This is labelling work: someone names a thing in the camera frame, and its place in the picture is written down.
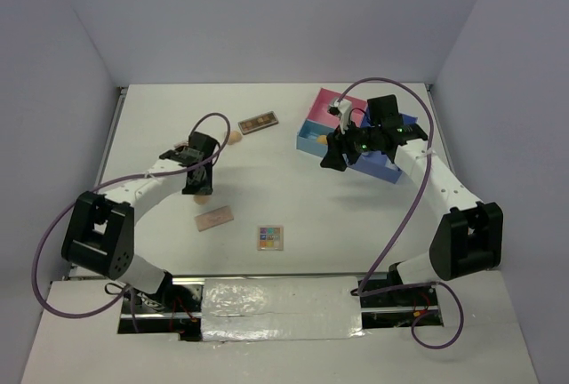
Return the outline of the pink rectangular compact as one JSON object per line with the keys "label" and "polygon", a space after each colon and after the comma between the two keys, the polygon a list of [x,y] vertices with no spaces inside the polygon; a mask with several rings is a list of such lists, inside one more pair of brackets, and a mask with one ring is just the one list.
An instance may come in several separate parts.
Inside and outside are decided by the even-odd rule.
{"label": "pink rectangular compact", "polygon": [[229,206],[202,213],[195,217],[196,229],[198,232],[206,231],[210,228],[231,222],[234,219],[233,212]]}

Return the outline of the colourful square eyeshadow palette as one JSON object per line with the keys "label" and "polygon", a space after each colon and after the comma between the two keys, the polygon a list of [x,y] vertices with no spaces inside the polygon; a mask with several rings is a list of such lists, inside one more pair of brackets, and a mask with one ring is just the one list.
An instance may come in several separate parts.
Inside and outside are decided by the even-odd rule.
{"label": "colourful square eyeshadow palette", "polygon": [[257,250],[258,251],[282,251],[284,249],[283,226],[258,226]]}

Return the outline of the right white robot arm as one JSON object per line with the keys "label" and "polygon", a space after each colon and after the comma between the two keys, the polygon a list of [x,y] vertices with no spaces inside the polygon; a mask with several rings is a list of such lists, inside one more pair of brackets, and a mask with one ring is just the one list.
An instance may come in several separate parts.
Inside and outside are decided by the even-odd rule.
{"label": "right white robot arm", "polygon": [[431,147],[427,133],[404,120],[395,96],[368,100],[368,125],[356,125],[352,111],[346,99],[336,98],[329,106],[339,125],[326,137],[321,167],[343,172],[361,155],[380,152],[417,186],[415,199],[426,199],[440,219],[426,252],[390,266],[389,299],[405,305],[416,296],[417,284],[450,281],[499,266],[500,206],[483,202],[463,186]]}

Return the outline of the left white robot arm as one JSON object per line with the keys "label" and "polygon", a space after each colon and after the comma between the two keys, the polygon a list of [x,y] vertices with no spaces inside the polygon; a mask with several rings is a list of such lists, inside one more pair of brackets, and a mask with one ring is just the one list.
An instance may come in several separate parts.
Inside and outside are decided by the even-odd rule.
{"label": "left white robot arm", "polygon": [[152,310],[193,307],[198,297],[173,282],[172,274],[135,253],[135,225],[144,214],[175,193],[209,196],[212,159],[219,142],[194,132],[186,144],[159,156],[140,178],[105,193],[84,192],[74,205],[61,247],[67,260],[142,294]]}

